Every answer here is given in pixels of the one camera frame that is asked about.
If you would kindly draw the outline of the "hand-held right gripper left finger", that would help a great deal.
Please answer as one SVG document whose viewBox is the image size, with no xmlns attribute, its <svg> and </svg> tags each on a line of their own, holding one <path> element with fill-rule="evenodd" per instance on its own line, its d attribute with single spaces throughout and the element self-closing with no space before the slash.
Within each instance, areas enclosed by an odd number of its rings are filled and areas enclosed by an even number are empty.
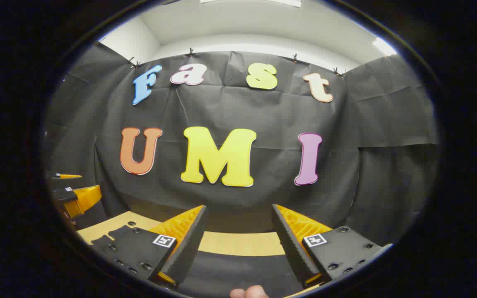
<svg viewBox="0 0 477 298">
<path fill-rule="evenodd" d="M 123 225 L 93 240 L 92 247 L 131 276 L 176 287 L 193 265 L 206 218 L 207 207 L 200 205 L 150 229 Z"/>
</svg>

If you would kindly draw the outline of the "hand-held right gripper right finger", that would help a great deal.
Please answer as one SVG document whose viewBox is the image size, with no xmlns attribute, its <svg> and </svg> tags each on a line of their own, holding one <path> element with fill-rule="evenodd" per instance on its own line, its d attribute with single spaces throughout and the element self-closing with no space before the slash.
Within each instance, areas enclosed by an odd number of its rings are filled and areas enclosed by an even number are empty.
<svg viewBox="0 0 477 298">
<path fill-rule="evenodd" d="M 272 205 L 271 220 L 304 288 L 340 279 L 392 247 L 392 243 L 381 246 L 346 225 L 330 228 L 281 205 Z"/>
</svg>

